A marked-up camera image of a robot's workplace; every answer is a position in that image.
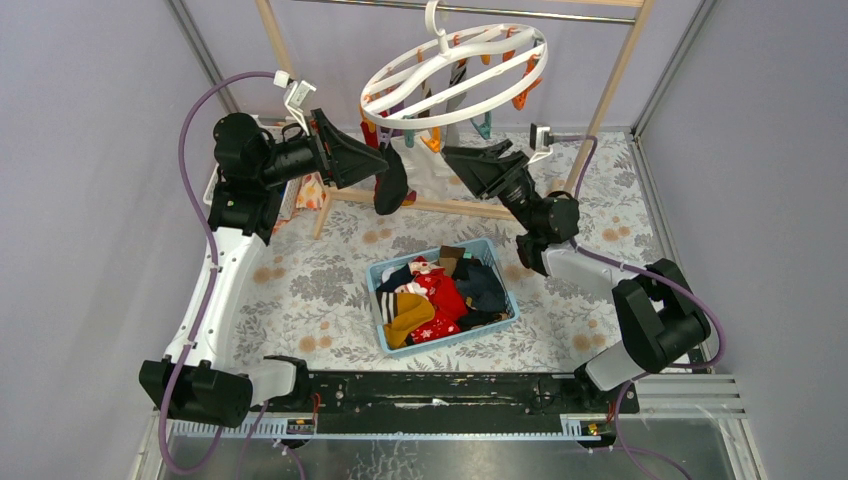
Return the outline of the white sock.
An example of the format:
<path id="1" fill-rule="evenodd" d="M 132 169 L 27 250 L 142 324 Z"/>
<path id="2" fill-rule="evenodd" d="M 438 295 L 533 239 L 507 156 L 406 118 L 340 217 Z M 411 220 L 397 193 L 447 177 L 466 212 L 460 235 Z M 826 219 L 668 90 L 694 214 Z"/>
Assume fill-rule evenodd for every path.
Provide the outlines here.
<path id="1" fill-rule="evenodd" d="M 450 180 L 453 170 L 446 164 L 441 153 L 428 149 L 410 150 L 401 155 L 407 175 L 408 186 L 419 196 L 428 200 L 451 198 Z"/>

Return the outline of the white round clip hanger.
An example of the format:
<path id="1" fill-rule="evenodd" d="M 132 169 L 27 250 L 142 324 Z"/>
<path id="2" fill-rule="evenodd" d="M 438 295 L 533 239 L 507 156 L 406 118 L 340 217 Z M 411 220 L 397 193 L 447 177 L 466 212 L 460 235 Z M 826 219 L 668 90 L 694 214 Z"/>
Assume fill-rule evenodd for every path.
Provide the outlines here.
<path id="1" fill-rule="evenodd" d="M 364 119 L 399 130 L 447 126 L 501 106 L 521 111 L 542 83 L 549 48 L 539 29 L 500 23 L 449 33 L 437 22 L 439 6 L 425 6 L 431 39 L 390 61 L 363 87 Z"/>

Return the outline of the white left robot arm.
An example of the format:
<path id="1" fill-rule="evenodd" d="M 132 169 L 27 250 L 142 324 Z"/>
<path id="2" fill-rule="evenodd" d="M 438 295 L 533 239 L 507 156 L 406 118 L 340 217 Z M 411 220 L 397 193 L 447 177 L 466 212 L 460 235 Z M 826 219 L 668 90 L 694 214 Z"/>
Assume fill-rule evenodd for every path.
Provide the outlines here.
<path id="1" fill-rule="evenodd" d="M 231 358 L 242 291 L 270 243 L 286 184 L 317 173 L 345 188 L 388 164 L 379 150 L 338 130 L 320 109 L 283 141 L 244 113 L 220 119 L 213 138 L 218 180 L 204 219 L 203 271 L 178 332 L 162 359 L 142 363 L 139 383 L 170 419 L 235 428 L 267 400 L 296 411 L 310 397 L 303 360 L 271 356 L 238 368 Z"/>

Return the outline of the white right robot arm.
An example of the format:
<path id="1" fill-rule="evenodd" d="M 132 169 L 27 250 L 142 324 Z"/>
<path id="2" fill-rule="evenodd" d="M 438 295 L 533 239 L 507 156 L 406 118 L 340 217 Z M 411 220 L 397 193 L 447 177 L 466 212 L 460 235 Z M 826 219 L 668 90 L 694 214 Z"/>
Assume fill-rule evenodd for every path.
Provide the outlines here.
<path id="1" fill-rule="evenodd" d="M 674 262 L 637 267 L 580 245 L 576 193 L 541 196 L 529 172 L 531 156 L 511 147 L 510 141 L 449 146 L 442 154 L 476 198 L 499 199 L 524 228 L 516 238 L 524 267 L 602 295 L 614 306 L 620 341 L 574 372 L 575 402 L 597 412 L 625 382 L 661 372 L 706 340 L 710 319 Z"/>

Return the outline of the red hanging sock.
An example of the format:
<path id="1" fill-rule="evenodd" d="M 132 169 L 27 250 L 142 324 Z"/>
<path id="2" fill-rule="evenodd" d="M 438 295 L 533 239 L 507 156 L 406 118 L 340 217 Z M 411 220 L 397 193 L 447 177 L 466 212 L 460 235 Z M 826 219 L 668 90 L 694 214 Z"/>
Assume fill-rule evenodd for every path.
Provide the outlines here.
<path id="1" fill-rule="evenodd" d="M 378 131 L 377 127 L 371 127 L 366 121 L 362 121 L 360 123 L 360 127 L 365 138 L 365 143 L 369 147 L 378 149 L 383 155 L 382 150 L 385 148 L 386 145 L 391 143 L 390 137 L 383 137 L 383 133 Z M 417 200 L 417 193 L 410 187 L 409 189 L 409 194 L 407 195 L 406 200 L 404 201 L 402 206 L 410 206 L 414 204 Z"/>

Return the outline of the black hanging sock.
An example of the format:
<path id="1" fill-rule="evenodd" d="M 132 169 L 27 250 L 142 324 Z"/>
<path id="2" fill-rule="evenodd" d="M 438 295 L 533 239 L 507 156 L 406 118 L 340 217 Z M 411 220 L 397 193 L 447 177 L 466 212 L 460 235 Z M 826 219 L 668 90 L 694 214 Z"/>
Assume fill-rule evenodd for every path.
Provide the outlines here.
<path id="1" fill-rule="evenodd" d="M 396 212 L 409 194 L 408 177 L 402 159 L 391 143 L 382 150 L 388 168 L 376 176 L 374 209 L 378 215 Z"/>

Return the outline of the white plastic laundry basket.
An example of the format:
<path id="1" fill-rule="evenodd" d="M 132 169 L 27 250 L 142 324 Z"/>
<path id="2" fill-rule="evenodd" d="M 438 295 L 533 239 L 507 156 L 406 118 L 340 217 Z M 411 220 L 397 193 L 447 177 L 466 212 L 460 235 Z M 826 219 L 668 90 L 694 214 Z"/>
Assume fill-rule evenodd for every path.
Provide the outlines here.
<path id="1" fill-rule="evenodd" d="M 283 140 L 282 129 L 289 124 L 290 120 L 292 120 L 292 117 L 273 118 L 262 117 L 257 114 L 251 114 L 251 117 L 260 128 L 267 130 L 277 142 L 281 142 Z M 214 172 L 209 179 L 203 194 L 203 203 L 207 206 L 212 205 L 214 188 L 219 179 L 220 176 L 216 172 Z M 278 214 L 278 219 L 280 221 L 289 221 L 295 215 L 301 184 L 302 179 L 295 178 L 293 180 L 289 180 L 284 187 L 284 190 L 281 193 L 282 203 Z"/>

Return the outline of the brown sock in basket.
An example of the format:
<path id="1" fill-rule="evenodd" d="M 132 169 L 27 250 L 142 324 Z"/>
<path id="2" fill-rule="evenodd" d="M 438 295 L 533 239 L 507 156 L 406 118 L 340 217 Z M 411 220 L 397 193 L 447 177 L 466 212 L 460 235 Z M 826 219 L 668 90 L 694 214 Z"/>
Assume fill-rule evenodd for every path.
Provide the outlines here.
<path id="1" fill-rule="evenodd" d="M 439 250 L 438 265 L 444 270 L 444 274 L 452 277 L 459 261 L 464 257 L 465 249 L 455 246 L 443 245 Z"/>

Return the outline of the floral table mat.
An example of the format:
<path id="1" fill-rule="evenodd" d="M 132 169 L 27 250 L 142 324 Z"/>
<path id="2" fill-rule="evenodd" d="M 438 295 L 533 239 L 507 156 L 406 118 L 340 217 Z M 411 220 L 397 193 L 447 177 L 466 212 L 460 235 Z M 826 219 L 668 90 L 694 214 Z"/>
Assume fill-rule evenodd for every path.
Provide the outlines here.
<path id="1" fill-rule="evenodd" d="M 629 136 L 601 132 L 598 138 L 579 193 L 578 241 L 632 264 L 667 256 L 654 235 Z M 335 200 L 320 239 L 313 235 L 318 211 L 278 221 L 270 246 L 246 274 L 225 362 L 242 367 L 286 355 L 306 360 L 312 370 L 567 372 L 619 341 L 614 307 L 601 294 L 521 265 L 514 241 L 524 229 L 517 221 L 411 208 L 380 216 L 371 202 Z M 495 246 L 518 320 L 419 354 L 385 353 L 367 267 L 477 238 Z"/>

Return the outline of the grey hanging sock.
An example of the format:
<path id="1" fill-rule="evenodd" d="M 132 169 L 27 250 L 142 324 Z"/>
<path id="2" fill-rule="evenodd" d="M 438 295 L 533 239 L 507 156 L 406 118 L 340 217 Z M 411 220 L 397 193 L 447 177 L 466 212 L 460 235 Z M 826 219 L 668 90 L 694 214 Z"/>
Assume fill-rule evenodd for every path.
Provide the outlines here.
<path id="1" fill-rule="evenodd" d="M 467 62 L 465 60 L 461 60 L 456 62 L 452 69 L 449 79 L 448 87 L 452 88 L 460 83 L 462 83 L 467 77 Z M 453 113 L 456 111 L 461 103 L 465 100 L 466 94 L 460 93 L 457 96 L 450 98 L 446 102 L 446 113 Z M 459 130 L 456 123 L 448 124 L 445 127 L 445 135 L 444 135 L 444 145 L 445 146 L 458 146 L 460 144 L 459 138 Z"/>

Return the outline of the blue plastic sock basket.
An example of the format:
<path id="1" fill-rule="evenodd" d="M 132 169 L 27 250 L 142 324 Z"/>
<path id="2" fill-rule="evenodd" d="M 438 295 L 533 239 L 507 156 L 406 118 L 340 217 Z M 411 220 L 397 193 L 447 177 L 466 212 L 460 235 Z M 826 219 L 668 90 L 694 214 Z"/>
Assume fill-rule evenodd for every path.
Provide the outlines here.
<path id="1" fill-rule="evenodd" d="M 434 248 L 374 263 L 366 269 L 378 342 L 392 356 L 415 355 L 493 334 L 520 310 L 506 290 L 499 258 L 487 238 L 460 242 L 459 265 L 448 272 Z"/>

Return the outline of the dark navy sock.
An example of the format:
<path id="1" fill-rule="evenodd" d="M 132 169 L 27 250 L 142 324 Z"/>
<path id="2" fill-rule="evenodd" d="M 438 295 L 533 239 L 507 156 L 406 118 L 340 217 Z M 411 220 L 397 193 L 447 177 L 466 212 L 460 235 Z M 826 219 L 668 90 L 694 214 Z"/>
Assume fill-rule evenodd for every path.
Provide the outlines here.
<path id="1" fill-rule="evenodd" d="M 506 311 L 506 291 L 490 266 L 478 259 L 461 259 L 452 278 L 467 307 L 490 313 Z"/>

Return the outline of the red snowflake sock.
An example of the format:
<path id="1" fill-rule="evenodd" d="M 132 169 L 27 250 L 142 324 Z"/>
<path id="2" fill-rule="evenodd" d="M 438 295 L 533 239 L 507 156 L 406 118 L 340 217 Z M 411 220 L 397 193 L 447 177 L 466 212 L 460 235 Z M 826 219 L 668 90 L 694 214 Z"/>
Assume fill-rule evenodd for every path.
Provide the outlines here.
<path id="1" fill-rule="evenodd" d="M 411 262 L 409 268 L 414 283 L 426 290 L 425 296 L 433 306 L 434 316 L 416 328 L 407 340 L 418 345 L 460 334 L 459 320 L 469 311 L 446 269 L 424 261 Z"/>

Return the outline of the metal hanging rod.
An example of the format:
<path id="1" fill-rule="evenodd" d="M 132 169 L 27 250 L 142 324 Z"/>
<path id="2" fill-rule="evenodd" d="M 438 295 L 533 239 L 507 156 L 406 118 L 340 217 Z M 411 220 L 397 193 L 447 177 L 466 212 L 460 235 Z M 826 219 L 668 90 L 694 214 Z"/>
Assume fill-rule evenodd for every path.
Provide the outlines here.
<path id="1" fill-rule="evenodd" d="M 426 9 L 425 3 L 409 1 L 366 1 L 366 0 L 302 0 L 302 3 L 327 4 L 339 6 L 358 6 L 373 8 L 388 8 L 398 10 L 420 10 Z M 633 26 L 635 18 L 608 17 L 597 15 L 577 15 L 553 12 L 531 11 L 524 9 L 505 9 L 490 7 L 475 7 L 464 5 L 442 5 L 436 6 L 437 11 L 446 13 L 475 14 L 491 17 L 510 17 L 522 19 L 557 20 L 575 23 L 591 23 L 604 25 Z"/>

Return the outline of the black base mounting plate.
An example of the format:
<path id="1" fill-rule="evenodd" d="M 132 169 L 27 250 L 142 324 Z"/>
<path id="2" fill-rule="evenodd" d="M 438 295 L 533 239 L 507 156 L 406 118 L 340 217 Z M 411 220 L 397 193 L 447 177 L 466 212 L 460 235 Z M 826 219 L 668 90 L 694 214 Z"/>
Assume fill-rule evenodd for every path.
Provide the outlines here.
<path id="1" fill-rule="evenodd" d="M 633 387 L 592 393 L 563 373 L 317 371 L 304 388 L 268 410 L 316 420 L 320 434 L 558 435 L 568 420 L 640 410 Z"/>

